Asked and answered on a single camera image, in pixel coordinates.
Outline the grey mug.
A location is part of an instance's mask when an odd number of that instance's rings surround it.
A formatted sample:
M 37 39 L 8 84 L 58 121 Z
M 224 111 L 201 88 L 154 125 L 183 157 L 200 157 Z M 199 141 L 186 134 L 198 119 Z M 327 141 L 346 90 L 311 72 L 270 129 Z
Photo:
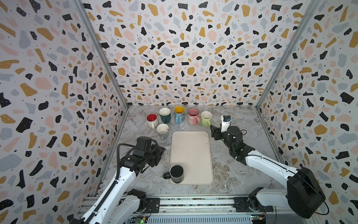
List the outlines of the grey mug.
M 161 140 L 165 140 L 169 136 L 169 126 L 167 124 L 160 124 L 157 126 L 157 132 Z

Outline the black mug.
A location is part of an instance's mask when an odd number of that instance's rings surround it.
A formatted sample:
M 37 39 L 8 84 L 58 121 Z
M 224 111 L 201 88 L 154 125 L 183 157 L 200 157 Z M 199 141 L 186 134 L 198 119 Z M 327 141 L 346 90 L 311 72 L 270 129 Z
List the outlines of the black mug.
M 184 179 L 184 169 L 181 165 L 175 164 L 171 166 L 170 171 L 163 174 L 164 179 L 170 179 L 174 183 L 179 184 Z

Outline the light blue butterfly mug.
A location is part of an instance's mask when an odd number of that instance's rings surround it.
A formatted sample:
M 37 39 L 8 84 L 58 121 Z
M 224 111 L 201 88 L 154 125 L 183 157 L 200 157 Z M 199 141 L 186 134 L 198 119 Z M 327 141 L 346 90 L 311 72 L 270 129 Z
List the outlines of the light blue butterfly mug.
M 177 125 L 182 124 L 185 120 L 185 108 L 182 106 L 175 107 L 174 108 L 174 118 L 175 118 L 175 123 Z

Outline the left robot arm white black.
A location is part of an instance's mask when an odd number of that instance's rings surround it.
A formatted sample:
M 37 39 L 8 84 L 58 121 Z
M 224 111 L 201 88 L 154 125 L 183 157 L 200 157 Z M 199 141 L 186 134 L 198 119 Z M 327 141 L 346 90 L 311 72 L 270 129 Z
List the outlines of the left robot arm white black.
M 117 171 L 99 199 L 80 218 L 71 224 L 124 224 L 134 213 L 144 215 L 147 209 L 146 193 L 127 188 L 149 167 L 156 167 L 165 148 L 150 137 L 137 138 L 136 145 L 120 143 L 117 146 Z

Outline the light green mug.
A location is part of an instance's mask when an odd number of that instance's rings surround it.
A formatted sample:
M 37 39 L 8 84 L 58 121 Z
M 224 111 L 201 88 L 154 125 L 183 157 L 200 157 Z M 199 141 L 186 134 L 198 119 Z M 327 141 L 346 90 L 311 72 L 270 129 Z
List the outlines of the light green mug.
M 203 111 L 200 114 L 201 117 L 201 125 L 204 127 L 210 127 L 211 126 L 211 121 L 212 121 L 212 114 L 209 111 Z

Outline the pink patterned mug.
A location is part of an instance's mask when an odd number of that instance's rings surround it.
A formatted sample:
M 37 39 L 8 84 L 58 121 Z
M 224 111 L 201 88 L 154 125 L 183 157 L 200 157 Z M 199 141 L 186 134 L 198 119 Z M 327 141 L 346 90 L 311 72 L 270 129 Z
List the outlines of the pink patterned mug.
M 190 108 L 188 111 L 188 124 L 195 126 L 200 124 L 199 110 L 197 108 Z

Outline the dark green mug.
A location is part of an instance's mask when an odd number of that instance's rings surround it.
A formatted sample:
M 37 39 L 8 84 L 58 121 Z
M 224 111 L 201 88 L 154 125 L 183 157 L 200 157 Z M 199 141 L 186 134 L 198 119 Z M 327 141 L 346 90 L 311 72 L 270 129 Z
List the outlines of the dark green mug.
M 167 107 L 159 110 L 159 115 L 164 124 L 168 124 L 171 120 L 171 110 Z

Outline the white mug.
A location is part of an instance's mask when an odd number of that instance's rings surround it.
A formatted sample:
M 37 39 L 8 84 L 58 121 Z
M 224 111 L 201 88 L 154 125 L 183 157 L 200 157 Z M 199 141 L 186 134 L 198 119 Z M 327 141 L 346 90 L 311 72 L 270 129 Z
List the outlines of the white mug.
M 146 122 L 148 126 L 152 129 L 156 129 L 158 126 L 158 116 L 155 113 L 151 113 L 147 115 Z

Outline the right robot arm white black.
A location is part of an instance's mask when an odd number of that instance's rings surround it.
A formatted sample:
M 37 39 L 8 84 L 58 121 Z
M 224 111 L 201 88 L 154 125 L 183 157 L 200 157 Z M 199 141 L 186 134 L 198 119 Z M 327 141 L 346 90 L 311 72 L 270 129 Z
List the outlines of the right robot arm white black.
M 265 156 L 243 142 L 243 133 L 236 126 L 230 126 L 224 132 L 219 127 L 210 128 L 214 140 L 221 140 L 236 161 L 267 174 L 284 187 L 257 187 L 247 200 L 251 210 L 276 206 L 289 208 L 300 217 L 310 218 L 325 203 L 326 197 L 310 169 L 290 167 Z

